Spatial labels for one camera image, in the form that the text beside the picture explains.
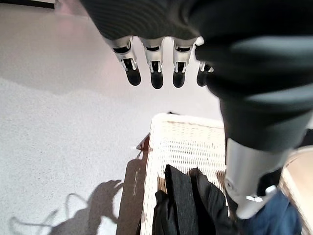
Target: white floor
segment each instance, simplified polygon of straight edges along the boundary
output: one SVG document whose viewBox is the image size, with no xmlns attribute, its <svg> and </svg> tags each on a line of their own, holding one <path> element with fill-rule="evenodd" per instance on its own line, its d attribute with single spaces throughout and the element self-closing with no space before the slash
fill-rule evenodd
<svg viewBox="0 0 313 235">
<path fill-rule="evenodd" d="M 166 39 L 165 81 L 157 91 L 138 39 L 134 47 L 138 87 L 128 83 L 91 21 L 0 4 L 0 234 L 52 234 L 49 227 L 24 223 L 57 227 L 67 219 L 67 195 L 87 200 L 102 182 L 123 182 L 155 114 L 221 119 L 218 100 L 196 84 L 194 57 L 185 85 L 175 88 Z M 113 200 L 115 216 L 121 191 Z M 85 207 L 71 197 L 69 216 Z M 111 219 L 101 221 L 98 234 L 115 234 Z M 54 234 L 84 234 L 58 229 Z"/>
</svg>

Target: black fingertip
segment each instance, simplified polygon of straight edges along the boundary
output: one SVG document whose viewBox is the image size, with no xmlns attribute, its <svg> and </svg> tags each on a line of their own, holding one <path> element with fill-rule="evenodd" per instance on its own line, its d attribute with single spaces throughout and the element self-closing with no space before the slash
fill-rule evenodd
<svg viewBox="0 0 313 235">
<path fill-rule="evenodd" d="M 208 71 L 201 71 L 199 69 L 198 71 L 198 75 L 197 75 L 197 84 L 200 86 L 200 87 L 204 87 L 206 85 L 206 80 L 207 80 L 207 77 L 209 76 L 209 72 Z"/>
<path fill-rule="evenodd" d="M 184 72 L 174 72 L 173 73 L 173 84 L 175 87 L 180 88 L 185 83 L 185 73 Z"/>
<path fill-rule="evenodd" d="M 151 73 L 151 84 L 155 89 L 160 89 L 163 86 L 163 74 L 162 72 Z"/>
<path fill-rule="evenodd" d="M 137 68 L 136 70 L 128 70 L 126 71 L 126 75 L 128 78 L 128 81 L 133 86 L 138 86 L 141 82 L 140 72 Z"/>
</svg>

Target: robotic hand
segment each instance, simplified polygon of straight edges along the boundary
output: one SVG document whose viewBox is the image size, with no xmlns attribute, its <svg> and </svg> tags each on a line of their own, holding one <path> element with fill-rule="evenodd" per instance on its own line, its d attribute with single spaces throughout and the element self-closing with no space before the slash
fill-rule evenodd
<svg viewBox="0 0 313 235">
<path fill-rule="evenodd" d="M 181 87 L 191 48 L 197 82 L 220 98 L 228 204 L 241 219 L 276 193 L 281 170 L 313 109 L 311 0 L 81 0 L 122 63 L 140 83 L 132 36 L 145 47 L 153 87 L 162 87 L 162 40 L 174 40 L 173 83 Z"/>
</svg>

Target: blue fabric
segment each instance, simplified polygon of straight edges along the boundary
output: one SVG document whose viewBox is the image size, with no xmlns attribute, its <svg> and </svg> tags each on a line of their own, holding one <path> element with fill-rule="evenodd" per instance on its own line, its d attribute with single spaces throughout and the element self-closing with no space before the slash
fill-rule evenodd
<svg viewBox="0 0 313 235">
<path fill-rule="evenodd" d="M 255 216 L 238 224 L 244 235 L 298 235 L 302 230 L 297 209 L 281 191 Z"/>
</svg>

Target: wicker basket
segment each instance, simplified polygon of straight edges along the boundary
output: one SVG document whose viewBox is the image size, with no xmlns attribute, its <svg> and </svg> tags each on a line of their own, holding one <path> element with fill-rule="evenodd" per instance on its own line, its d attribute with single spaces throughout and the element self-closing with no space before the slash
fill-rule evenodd
<svg viewBox="0 0 313 235">
<path fill-rule="evenodd" d="M 141 235 L 152 234 L 155 192 L 166 192 L 165 166 L 183 173 L 198 167 L 222 191 L 225 166 L 224 126 L 220 121 L 172 114 L 156 115 L 151 122 L 149 153 L 144 185 Z M 295 185 L 288 171 L 282 174 L 281 187 L 300 209 Z"/>
</svg>

